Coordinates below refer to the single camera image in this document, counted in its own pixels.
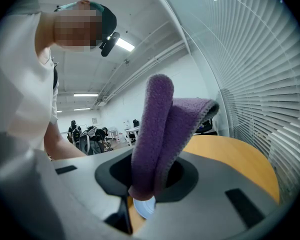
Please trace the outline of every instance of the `table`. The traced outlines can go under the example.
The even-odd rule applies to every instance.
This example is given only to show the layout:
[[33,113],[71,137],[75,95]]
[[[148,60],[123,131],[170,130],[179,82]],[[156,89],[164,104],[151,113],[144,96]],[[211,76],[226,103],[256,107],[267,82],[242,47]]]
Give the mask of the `table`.
[[131,139],[129,137],[129,133],[134,133],[134,136],[135,136],[135,141],[137,141],[138,139],[138,135],[137,135],[137,132],[140,130],[140,126],[137,126],[137,127],[134,127],[134,128],[131,128],[131,129],[128,129],[128,130],[125,130],[126,132],[126,140],[129,142],[130,146],[132,146],[132,143],[131,143]]
[[116,136],[118,135],[118,132],[116,129],[112,129],[112,130],[109,129],[108,133],[110,134],[111,138],[114,140],[116,139]]
[[[267,158],[255,147],[235,138],[195,135],[183,151],[231,166],[279,203],[279,184],[275,171]],[[129,214],[133,232],[136,232],[145,220],[135,211],[134,206],[129,206]]]

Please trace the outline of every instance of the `white blinds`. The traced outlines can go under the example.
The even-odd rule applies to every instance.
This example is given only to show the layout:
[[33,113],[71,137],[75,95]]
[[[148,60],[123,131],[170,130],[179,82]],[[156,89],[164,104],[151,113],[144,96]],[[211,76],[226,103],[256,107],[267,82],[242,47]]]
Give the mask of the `white blinds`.
[[300,188],[298,23],[282,0],[167,1],[215,75],[230,136],[269,159],[285,201]]

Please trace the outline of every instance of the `purple cloth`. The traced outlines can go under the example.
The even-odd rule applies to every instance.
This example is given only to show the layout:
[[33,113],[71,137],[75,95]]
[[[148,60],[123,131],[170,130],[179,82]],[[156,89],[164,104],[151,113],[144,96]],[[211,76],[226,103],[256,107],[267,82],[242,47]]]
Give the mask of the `purple cloth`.
[[156,163],[154,195],[165,188],[171,166],[196,132],[200,122],[211,119],[218,109],[219,105],[212,99],[173,99],[165,123],[162,149]]
[[161,151],[174,85],[164,74],[152,75],[146,86],[141,127],[131,158],[132,186],[129,193],[148,200],[154,193],[156,164]]
[[149,78],[138,134],[131,158],[130,195],[149,200],[162,191],[168,173],[201,121],[212,118],[219,105],[211,99],[174,98],[169,77]]

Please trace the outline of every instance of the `person in background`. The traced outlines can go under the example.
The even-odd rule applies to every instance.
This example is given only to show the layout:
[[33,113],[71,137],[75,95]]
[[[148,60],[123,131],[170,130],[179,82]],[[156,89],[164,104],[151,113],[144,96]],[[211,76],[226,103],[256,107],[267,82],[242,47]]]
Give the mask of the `person in background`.
[[72,120],[71,121],[71,126],[69,127],[69,130],[68,130],[68,135],[70,136],[70,138],[72,138],[72,133],[75,129],[78,129],[80,134],[82,133],[81,127],[79,125],[77,125],[75,120]]
[[95,135],[100,137],[98,144],[101,149],[101,152],[103,153],[105,151],[105,146],[110,147],[109,143],[106,142],[106,136],[108,135],[108,129],[106,127],[103,127],[102,129],[96,129]]
[[106,136],[105,131],[98,129],[95,126],[90,126],[87,128],[87,135],[89,136],[89,140],[90,140],[90,150],[88,152],[88,155],[91,156],[91,155],[103,153],[105,151],[105,146],[104,146],[105,136]]
[[45,150],[53,160],[85,154],[59,131],[58,74],[50,47],[89,51],[117,26],[116,16],[96,2],[58,10],[43,12],[38,0],[18,0],[0,22],[0,133]]

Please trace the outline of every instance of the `gray plastic surface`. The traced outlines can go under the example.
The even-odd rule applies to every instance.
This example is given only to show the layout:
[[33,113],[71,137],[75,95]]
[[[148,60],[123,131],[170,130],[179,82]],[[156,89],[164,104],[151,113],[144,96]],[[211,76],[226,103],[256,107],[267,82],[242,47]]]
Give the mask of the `gray plastic surface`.
[[132,153],[132,147],[124,147],[118,150],[88,155],[82,158],[53,161],[55,169],[75,166],[77,169],[60,174],[61,181],[68,190],[88,211],[101,220],[116,213],[120,206],[120,197],[108,195],[99,186],[95,179],[95,171],[102,163],[115,158],[123,153]]
[[259,186],[232,167],[212,159],[182,152],[199,172],[199,181],[184,199],[157,203],[154,213],[134,236],[156,240],[221,240],[247,230],[225,191],[242,190],[267,216],[276,202]]
[[[2,133],[0,196],[38,239],[131,239],[102,221],[118,211],[120,198],[107,195],[94,177],[100,164],[131,152],[132,147],[127,147],[51,162],[44,152]],[[225,195],[230,189],[242,190],[265,216],[276,209],[276,202],[264,190],[230,166],[187,152],[180,157],[198,169],[198,184],[181,201],[157,203],[152,217],[134,236],[146,240],[240,237],[246,226]],[[71,165],[77,169],[57,175],[55,169]]]
[[69,192],[46,153],[31,150],[26,143],[4,133],[0,133],[0,196],[37,239],[131,239],[98,219]]

